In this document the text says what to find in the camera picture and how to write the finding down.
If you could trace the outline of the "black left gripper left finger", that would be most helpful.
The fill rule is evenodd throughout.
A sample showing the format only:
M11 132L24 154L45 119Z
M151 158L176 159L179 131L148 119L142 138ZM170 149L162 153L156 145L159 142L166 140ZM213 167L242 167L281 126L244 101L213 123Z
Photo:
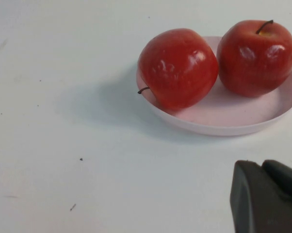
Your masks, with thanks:
M262 165L235 163L230 206L237 233L292 233L292 202Z

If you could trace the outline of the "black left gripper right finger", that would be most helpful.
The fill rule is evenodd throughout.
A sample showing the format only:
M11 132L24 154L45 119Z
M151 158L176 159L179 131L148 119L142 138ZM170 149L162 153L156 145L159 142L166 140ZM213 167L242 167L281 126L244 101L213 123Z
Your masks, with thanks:
M262 169L292 202L292 168L276 160L265 160Z

